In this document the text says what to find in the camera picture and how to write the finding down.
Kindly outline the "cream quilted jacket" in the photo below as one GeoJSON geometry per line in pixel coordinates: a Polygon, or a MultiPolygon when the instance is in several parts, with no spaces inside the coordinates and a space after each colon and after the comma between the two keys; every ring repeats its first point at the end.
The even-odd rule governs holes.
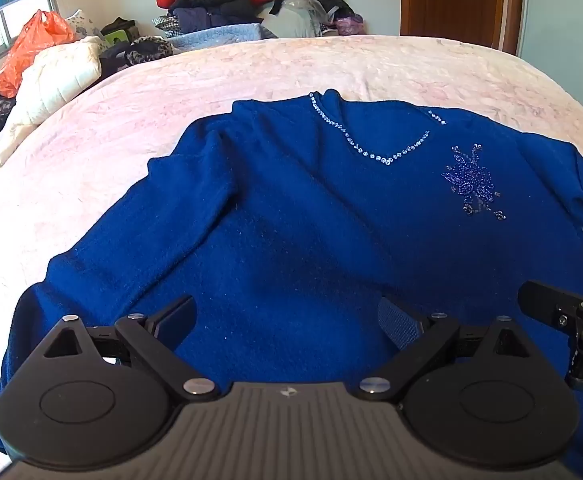
{"type": "Polygon", "coordinates": [[[22,74],[16,104],[0,132],[0,167],[18,146],[52,114],[101,76],[104,43],[96,36],[40,52],[22,74]]]}

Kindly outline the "purple bag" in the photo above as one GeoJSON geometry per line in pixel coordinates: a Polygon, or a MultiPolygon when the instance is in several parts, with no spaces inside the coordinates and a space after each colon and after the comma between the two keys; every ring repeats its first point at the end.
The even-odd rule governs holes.
{"type": "Polygon", "coordinates": [[[364,18],[360,14],[347,15],[335,21],[339,36],[357,36],[366,34],[364,18]]]}

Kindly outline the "light blue towel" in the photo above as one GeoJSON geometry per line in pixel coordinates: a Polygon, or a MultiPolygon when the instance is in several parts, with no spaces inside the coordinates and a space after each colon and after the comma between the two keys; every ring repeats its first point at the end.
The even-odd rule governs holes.
{"type": "Polygon", "coordinates": [[[199,32],[169,38],[175,52],[189,52],[206,48],[226,46],[226,44],[240,44],[241,42],[276,39],[266,27],[260,24],[234,24],[213,27],[199,32]]]}

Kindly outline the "dark patterned garment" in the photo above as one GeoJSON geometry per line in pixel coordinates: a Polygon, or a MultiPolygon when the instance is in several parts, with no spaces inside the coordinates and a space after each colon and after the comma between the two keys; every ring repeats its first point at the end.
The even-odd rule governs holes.
{"type": "Polygon", "coordinates": [[[161,37],[140,37],[132,42],[119,41],[99,55],[101,77],[107,78],[128,67],[169,58],[174,48],[161,37]]]}

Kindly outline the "pink bed blanket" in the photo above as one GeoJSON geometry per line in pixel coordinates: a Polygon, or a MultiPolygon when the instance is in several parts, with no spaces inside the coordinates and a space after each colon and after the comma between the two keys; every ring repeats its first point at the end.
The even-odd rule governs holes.
{"type": "MultiPolygon", "coordinates": [[[[22,292],[191,122],[235,101],[328,89],[350,101],[471,110],[575,144],[583,155],[583,106],[557,82],[521,58],[455,40],[269,39],[129,68],[58,110],[0,168],[0,366],[22,292]]],[[[7,464],[0,452],[0,471],[7,464]]]]}

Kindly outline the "dark clothes pile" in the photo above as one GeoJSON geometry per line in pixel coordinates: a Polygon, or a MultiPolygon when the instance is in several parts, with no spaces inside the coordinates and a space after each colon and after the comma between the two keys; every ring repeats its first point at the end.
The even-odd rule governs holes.
{"type": "Polygon", "coordinates": [[[270,0],[262,6],[250,0],[176,0],[161,10],[152,22],[168,37],[250,23],[266,27],[277,38],[339,36],[337,18],[357,14],[346,0],[270,0]]]}

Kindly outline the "blue beaded sweater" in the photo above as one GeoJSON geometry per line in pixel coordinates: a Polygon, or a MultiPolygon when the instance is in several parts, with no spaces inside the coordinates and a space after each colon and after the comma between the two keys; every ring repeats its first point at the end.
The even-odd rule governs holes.
{"type": "Polygon", "coordinates": [[[196,120],[14,309],[0,394],[66,315],[88,327],[191,296],[173,353],[220,389],[120,464],[7,479],[583,479],[583,385],[568,337],[523,314],[527,281],[583,297],[583,156],[467,110],[349,102],[334,90],[196,120]],[[558,460],[456,463],[398,410],[357,397],[399,348],[391,297],[468,326],[515,321],[575,395],[558,460]]]}

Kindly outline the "orange plastic bag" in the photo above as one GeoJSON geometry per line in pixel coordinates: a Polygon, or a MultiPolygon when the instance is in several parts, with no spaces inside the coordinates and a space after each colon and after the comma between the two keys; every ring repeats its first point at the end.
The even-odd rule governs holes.
{"type": "Polygon", "coordinates": [[[24,24],[0,68],[0,95],[7,99],[17,95],[23,72],[40,52],[75,40],[74,30],[58,13],[37,10],[24,24]]]}

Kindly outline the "brown wooden door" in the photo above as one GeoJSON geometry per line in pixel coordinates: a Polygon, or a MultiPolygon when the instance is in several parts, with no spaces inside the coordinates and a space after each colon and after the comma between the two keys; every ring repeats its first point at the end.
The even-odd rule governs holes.
{"type": "Polygon", "coordinates": [[[479,44],[515,55],[523,0],[401,0],[403,36],[479,44]]]}

